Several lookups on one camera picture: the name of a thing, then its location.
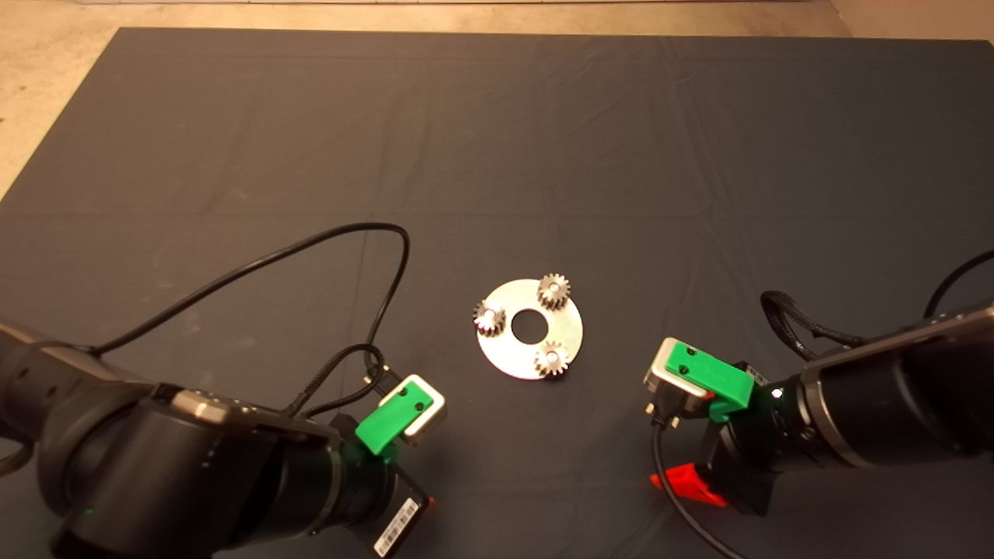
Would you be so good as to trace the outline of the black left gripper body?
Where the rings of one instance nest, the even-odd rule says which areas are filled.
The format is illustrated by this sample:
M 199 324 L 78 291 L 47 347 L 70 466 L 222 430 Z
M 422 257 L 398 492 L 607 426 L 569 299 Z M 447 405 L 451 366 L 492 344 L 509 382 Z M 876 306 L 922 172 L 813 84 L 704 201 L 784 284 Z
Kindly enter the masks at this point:
M 394 460 L 373 454 L 356 435 L 358 425 L 345 414 L 331 421 L 342 445 L 330 524 L 347 527 L 370 558 L 394 558 L 432 499 Z

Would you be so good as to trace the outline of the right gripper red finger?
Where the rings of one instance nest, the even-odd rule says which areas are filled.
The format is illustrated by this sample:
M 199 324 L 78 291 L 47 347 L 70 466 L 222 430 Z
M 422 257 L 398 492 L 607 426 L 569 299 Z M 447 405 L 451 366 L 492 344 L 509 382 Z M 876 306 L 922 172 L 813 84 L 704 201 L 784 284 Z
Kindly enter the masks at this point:
M 665 474 L 678 498 L 714 507 L 728 507 L 728 500 L 711 490 L 711 486 L 697 473 L 693 464 L 668 467 Z

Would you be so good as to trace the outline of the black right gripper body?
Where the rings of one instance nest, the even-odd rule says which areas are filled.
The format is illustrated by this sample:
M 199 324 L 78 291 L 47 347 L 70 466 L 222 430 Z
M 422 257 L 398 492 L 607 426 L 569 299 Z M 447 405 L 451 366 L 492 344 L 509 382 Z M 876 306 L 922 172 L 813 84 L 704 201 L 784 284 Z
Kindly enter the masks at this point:
M 777 461 L 784 457 L 785 409 L 779 384 L 770 385 L 746 361 L 733 365 L 753 381 L 749 407 L 725 422 L 707 421 L 699 452 L 699 474 L 731 507 L 746 516 L 766 516 Z

